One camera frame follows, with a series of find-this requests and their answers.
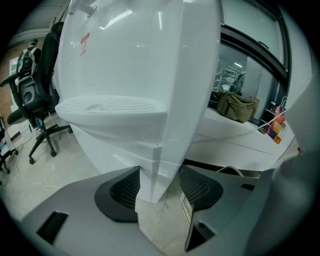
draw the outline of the tiled floor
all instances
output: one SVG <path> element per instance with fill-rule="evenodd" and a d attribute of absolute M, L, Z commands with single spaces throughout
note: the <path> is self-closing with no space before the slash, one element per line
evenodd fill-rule
<path fill-rule="evenodd" d="M 45 124 L 47 128 L 54 124 L 66 125 L 56 115 L 48 117 Z M 57 151 L 56 157 L 50 156 L 49 145 L 43 142 L 33 155 L 34 165 L 29 164 L 28 154 L 38 134 L 39 132 L 34 131 L 32 139 L 22 147 L 19 145 L 28 141 L 31 134 L 16 139 L 14 144 L 18 147 L 19 155 L 13 155 L 7 163 L 11 173 L 7 175 L 5 171 L 0 172 L 0 195 L 12 217 L 17 220 L 22 220 L 59 187 L 100 174 L 80 147 L 75 135 L 69 134 L 67 130 L 51 136 Z M 19 176 L 17 168 L 22 176 L 37 184 Z M 45 187 L 38 183 L 56 187 Z M 180 207 L 181 193 L 179 179 L 175 178 L 159 203 L 148 203 L 139 199 L 136 202 L 140 229 L 155 246 L 169 256 L 184 253 L 189 230 Z"/>

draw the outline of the black office chair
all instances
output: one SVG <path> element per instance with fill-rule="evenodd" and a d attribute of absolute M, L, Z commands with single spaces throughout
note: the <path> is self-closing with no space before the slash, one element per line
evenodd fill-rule
<path fill-rule="evenodd" d="M 46 115 L 53 113 L 59 102 L 59 95 L 53 87 L 52 75 L 58 55 L 62 27 L 63 22 L 56 23 L 44 39 L 35 82 L 32 76 L 19 77 L 19 84 L 16 86 L 15 79 L 18 78 L 18 74 L 13 74 L 0 83 L 0 87 L 6 84 L 10 85 L 13 98 L 19 108 L 8 116 L 7 123 L 9 125 L 35 118 L 40 118 L 42 121 L 41 134 L 36 138 L 36 143 L 29 154 L 29 163 L 32 165 L 35 163 L 32 155 L 44 139 L 47 140 L 51 148 L 51 156 L 55 157 L 57 153 L 53 148 L 50 135 L 65 129 L 68 129 L 69 133 L 73 132 L 70 125 L 59 127 L 55 124 L 46 129 L 44 123 Z"/>
<path fill-rule="evenodd" d="M 1 140 L 3 140 L 5 138 L 5 129 L 3 128 L 1 121 L 0 121 L 0 142 Z M 6 159 L 11 156 L 12 154 L 16 154 L 18 155 L 18 151 L 16 149 L 13 150 L 9 150 L 8 152 L 6 152 L 4 155 L 1 154 L 1 148 L 0 148 L 0 172 L 3 171 L 2 166 L 4 166 L 4 168 L 6 169 L 6 173 L 9 174 L 10 170 L 7 168 L 6 166 Z"/>

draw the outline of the glass window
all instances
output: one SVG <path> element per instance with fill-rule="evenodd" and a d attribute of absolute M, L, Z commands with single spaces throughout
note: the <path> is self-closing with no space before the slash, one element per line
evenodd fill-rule
<path fill-rule="evenodd" d="M 257 110 L 254 118 L 259 120 L 269 99 L 273 79 L 256 61 L 230 46 L 221 44 L 209 107 L 215 108 L 215 95 L 218 92 L 229 91 L 255 101 Z"/>
<path fill-rule="evenodd" d="M 251 37 L 283 61 L 282 37 L 278 21 L 263 11 L 256 1 L 221 0 L 224 23 Z"/>

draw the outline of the red label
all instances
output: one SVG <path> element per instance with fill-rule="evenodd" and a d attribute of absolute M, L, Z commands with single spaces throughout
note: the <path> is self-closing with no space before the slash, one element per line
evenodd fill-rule
<path fill-rule="evenodd" d="M 89 38 L 89 36 L 90 36 L 90 33 L 86 34 L 86 35 L 84 36 L 84 38 L 81 39 L 81 44 L 82 44 L 84 41 L 86 41 L 86 40 Z"/>

